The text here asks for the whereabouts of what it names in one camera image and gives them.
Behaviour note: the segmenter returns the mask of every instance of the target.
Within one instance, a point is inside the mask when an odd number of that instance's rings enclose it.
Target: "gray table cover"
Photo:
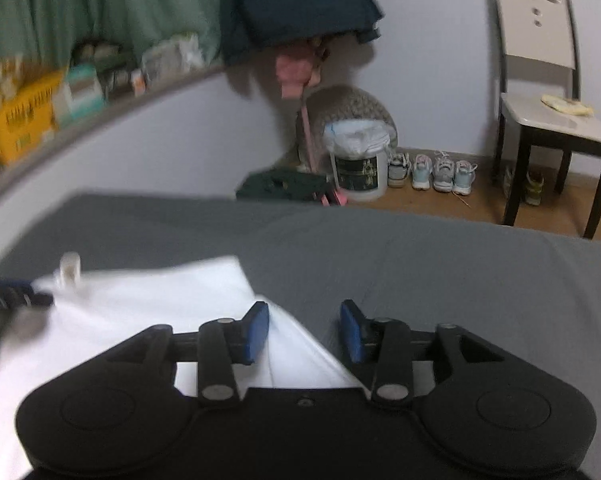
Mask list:
[[[255,292],[337,356],[345,298],[414,330],[460,324],[585,393],[598,430],[583,471],[601,480],[601,242],[356,208],[86,195],[30,229],[0,274],[36,278],[66,251],[86,270],[235,254]]]

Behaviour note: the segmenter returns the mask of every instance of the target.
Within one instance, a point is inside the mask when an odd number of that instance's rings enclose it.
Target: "black label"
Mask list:
[[[335,157],[338,184],[350,191],[378,189],[378,157],[349,160]]]

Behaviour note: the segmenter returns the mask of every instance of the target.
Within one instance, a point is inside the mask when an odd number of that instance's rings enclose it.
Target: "white wall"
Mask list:
[[[0,202],[0,255],[27,226],[84,190],[232,196],[245,175],[292,145],[292,110],[251,66],[154,102],[72,145]]]
[[[324,81],[351,82],[379,98],[397,123],[401,146],[491,155],[491,82],[498,68],[487,0],[378,2],[386,14],[379,23],[382,37],[372,47],[339,41]],[[573,0],[573,5],[583,100],[601,118],[601,0]],[[537,67],[532,70],[538,75]],[[554,80],[555,71],[550,72]],[[515,158],[515,142],[507,142],[507,154]],[[574,155],[571,170],[599,174],[600,167],[596,159]]]

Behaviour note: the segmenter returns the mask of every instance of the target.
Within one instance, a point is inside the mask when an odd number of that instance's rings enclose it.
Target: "yellow towel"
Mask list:
[[[541,98],[550,108],[568,115],[593,115],[593,108],[582,104],[580,101],[574,101],[573,99],[565,99],[564,97],[558,97],[555,95],[545,94]]]

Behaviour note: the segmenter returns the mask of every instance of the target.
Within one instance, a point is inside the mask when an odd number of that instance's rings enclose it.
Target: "windowsill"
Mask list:
[[[59,131],[52,140],[36,147],[35,150],[25,155],[21,160],[18,160],[0,172],[0,199],[31,171],[42,166],[47,160],[57,156],[76,141],[101,130],[103,126],[125,117],[137,108],[152,104],[170,93],[196,84],[198,81],[223,70],[223,65],[212,64],[205,70],[187,74],[181,78],[152,88],[139,97],[123,97],[108,105],[101,112],[71,123],[67,128]]]

